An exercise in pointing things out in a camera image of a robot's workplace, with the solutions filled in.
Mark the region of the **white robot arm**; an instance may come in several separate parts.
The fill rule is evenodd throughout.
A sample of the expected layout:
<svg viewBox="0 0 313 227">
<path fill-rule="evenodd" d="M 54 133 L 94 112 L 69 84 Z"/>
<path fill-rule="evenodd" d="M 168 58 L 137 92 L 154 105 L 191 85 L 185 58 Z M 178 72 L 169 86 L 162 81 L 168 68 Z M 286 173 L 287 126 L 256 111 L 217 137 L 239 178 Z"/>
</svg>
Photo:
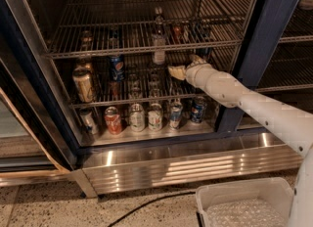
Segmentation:
<svg viewBox="0 0 313 227">
<path fill-rule="evenodd" d="M 190 59 L 187 66 L 170 66 L 169 74 L 200 88 L 227 108 L 241 109 L 303 157 L 288 226 L 308 227 L 313 222 L 313 114 L 246 88 L 197 55 Z"/>
</svg>

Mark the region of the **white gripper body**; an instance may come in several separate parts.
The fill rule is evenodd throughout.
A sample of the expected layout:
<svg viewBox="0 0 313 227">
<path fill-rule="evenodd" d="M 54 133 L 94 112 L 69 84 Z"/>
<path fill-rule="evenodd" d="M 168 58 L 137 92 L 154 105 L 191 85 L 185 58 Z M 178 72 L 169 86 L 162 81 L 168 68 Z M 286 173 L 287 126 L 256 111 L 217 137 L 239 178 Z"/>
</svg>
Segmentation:
<svg viewBox="0 0 313 227">
<path fill-rule="evenodd" d="M 210 64 L 192 64 L 186 69 L 186 80 L 194 87 L 203 89 L 214 72 L 215 69 Z"/>
</svg>

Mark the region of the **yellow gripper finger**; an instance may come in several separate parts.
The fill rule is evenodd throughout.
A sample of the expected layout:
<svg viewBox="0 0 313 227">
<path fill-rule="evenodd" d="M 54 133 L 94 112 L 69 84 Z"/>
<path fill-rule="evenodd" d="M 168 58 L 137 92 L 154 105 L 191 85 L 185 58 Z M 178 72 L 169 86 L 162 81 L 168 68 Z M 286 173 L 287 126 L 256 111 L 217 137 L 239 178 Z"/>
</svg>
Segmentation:
<svg viewBox="0 0 313 227">
<path fill-rule="evenodd" d="M 178 80 L 184 80 L 186 78 L 186 67 L 185 66 L 169 66 L 168 67 L 169 74 L 178 79 Z"/>
<path fill-rule="evenodd" d="M 190 59 L 192 61 L 192 65 L 196 66 L 196 65 L 203 65 L 206 63 L 206 60 L 201 58 L 200 56 L 198 55 L 195 55 L 195 54 L 192 54 L 190 56 Z"/>
</svg>

